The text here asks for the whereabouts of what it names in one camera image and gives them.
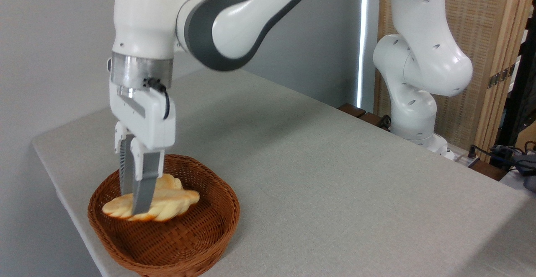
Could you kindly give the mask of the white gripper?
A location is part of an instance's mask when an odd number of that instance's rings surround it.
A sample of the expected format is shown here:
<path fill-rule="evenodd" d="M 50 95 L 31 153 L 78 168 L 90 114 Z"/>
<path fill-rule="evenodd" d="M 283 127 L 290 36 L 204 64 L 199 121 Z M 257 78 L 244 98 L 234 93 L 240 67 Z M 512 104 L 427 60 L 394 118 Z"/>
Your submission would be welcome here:
<path fill-rule="evenodd" d="M 107 69 L 121 195 L 133 193 L 132 214 L 138 215 L 149 212 L 164 149 L 175 143 L 176 110 L 168 93 L 173 60 L 111 57 Z"/>

